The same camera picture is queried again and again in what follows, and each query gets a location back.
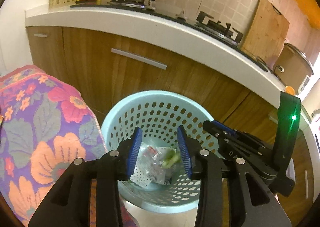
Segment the bok choy stalk piece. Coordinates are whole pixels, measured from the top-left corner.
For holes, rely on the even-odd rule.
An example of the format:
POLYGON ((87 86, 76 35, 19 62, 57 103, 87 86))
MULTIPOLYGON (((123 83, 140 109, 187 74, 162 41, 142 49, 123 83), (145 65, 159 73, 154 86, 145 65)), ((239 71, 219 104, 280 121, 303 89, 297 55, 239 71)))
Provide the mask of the bok choy stalk piece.
POLYGON ((172 168, 180 160, 181 160, 180 152, 175 149, 170 149, 166 153, 166 155, 161 163, 161 167, 164 169, 172 168))

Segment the polka dot paper wrapper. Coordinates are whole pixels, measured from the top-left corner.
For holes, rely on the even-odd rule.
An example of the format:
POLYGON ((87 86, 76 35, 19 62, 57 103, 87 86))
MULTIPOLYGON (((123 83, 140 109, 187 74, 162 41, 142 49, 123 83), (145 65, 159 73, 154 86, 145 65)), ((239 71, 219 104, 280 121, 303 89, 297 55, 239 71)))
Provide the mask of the polka dot paper wrapper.
MULTIPOLYGON (((171 174, 171 181, 172 181, 172 168, 169 168, 170 170, 170 174, 171 174)), ((148 178, 144 176, 144 174, 142 174, 140 172, 140 170, 135 166, 135 170, 134 170, 134 173, 133 175, 130 177, 130 180, 142 187, 142 188, 147 188, 151 183, 148 181, 148 178)))

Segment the printed plastic wrapper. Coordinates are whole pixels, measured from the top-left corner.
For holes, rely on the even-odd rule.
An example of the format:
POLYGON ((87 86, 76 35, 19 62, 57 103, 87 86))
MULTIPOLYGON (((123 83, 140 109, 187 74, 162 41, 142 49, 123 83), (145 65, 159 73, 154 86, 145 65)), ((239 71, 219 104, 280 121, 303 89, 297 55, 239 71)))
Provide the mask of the printed plastic wrapper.
POLYGON ((136 167, 150 183, 160 185, 171 184, 170 170, 162 166, 169 155, 169 147, 153 147, 142 143, 136 163, 136 167))

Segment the wooden kitchen cabinet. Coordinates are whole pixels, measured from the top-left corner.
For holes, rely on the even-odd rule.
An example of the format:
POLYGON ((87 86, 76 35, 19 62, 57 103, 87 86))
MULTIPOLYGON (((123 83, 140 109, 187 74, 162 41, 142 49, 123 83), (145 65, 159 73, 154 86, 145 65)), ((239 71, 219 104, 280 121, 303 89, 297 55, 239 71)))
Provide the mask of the wooden kitchen cabinet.
POLYGON ((276 110, 239 80, 175 52, 131 38, 69 27, 28 27, 33 63, 74 86, 102 119, 122 98, 167 90, 201 104, 214 119, 272 144, 276 110))

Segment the light blue perforated basket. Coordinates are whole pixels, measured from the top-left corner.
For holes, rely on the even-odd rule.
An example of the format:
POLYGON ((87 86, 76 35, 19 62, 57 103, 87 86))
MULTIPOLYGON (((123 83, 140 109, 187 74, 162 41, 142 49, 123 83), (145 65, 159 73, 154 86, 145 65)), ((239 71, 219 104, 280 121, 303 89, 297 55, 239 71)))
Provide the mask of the light blue perforated basket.
MULTIPOLYGON (((178 147, 176 131, 183 125, 188 136, 202 148, 218 153, 217 139, 202 124, 213 117, 198 103, 180 94, 162 90, 135 93, 120 100, 107 114, 101 132, 109 150, 129 139, 136 127, 142 141, 153 147, 178 147)), ((155 213, 183 213, 198 206, 200 181, 190 180, 180 168, 170 185, 151 183, 142 188, 132 181, 118 183, 120 195, 131 204, 155 213)))

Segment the orange peel on counter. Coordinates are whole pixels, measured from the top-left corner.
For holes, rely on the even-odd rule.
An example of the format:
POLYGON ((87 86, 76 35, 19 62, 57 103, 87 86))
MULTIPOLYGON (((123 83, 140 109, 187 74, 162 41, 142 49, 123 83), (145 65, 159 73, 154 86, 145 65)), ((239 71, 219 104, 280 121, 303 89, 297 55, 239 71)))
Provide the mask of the orange peel on counter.
POLYGON ((285 92, 292 95, 292 96, 295 96, 295 90, 291 87, 291 86, 285 86, 285 92))

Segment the floral cloth covered table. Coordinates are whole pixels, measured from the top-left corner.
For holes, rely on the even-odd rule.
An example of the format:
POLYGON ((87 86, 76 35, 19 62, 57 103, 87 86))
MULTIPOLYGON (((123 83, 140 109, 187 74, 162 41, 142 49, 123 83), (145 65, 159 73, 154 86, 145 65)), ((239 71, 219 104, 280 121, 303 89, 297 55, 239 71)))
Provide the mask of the floral cloth covered table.
POLYGON ((110 148, 73 86, 34 65, 1 76, 1 194, 24 226, 75 158, 110 148))

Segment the beige rice cooker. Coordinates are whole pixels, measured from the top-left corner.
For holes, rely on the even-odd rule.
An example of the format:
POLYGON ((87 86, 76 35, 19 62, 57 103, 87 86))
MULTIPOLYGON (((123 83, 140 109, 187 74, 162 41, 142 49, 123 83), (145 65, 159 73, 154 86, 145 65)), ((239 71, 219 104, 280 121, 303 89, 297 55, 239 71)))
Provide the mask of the beige rice cooker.
POLYGON ((291 86, 296 95, 304 90, 314 74, 313 66, 306 55, 290 43, 284 43, 273 66, 273 72, 284 85, 291 86))

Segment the bamboo cutting board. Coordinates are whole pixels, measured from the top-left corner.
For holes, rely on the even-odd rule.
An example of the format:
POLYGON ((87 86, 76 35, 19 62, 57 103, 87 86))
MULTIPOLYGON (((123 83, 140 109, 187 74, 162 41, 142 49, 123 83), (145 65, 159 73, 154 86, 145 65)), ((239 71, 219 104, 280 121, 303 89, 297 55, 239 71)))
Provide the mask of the bamboo cutting board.
POLYGON ((252 57, 261 58, 272 67, 283 49, 289 25, 289 21, 271 2, 259 0, 240 49, 252 57))

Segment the black gas stove top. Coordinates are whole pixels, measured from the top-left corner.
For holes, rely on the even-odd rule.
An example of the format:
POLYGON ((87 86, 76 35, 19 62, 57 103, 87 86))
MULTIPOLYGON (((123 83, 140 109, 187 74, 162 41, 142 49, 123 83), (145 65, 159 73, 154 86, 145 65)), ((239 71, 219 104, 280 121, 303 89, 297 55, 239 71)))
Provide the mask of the black gas stove top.
POLYGON ((105 4, 97 4, 90 1, 78 1, 71 8, 111 8, 140 12, 152 16, 164 18, 166 20, 185 25, 196 31, 202 32, 239 52, 241 55, 252 61, 263 71, 268 72, 267 64, 259 57, 251 57, 244 51, 240 50, 240 41, 243 33, 233 28, 230 23, 221 23, 214 21, 213 16, 200 11, 195 20, 187 18, 184 9, 169 8, 156 6, 153 0, 110 0, 105 4))

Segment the white countertop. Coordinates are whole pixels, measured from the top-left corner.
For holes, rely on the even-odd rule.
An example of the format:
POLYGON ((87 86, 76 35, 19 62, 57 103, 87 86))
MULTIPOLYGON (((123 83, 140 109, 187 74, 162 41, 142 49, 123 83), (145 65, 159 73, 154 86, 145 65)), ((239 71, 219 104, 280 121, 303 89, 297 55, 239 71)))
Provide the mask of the white countertop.
POLYGON ((224 43, 164 18, 121 9, 65 7, 50 10, 41 5, 25 10, 23 21, 26 28, 80 28, 149 43, 237 79, 275 110, 279 106, 283 86, 273 75, 224 43))

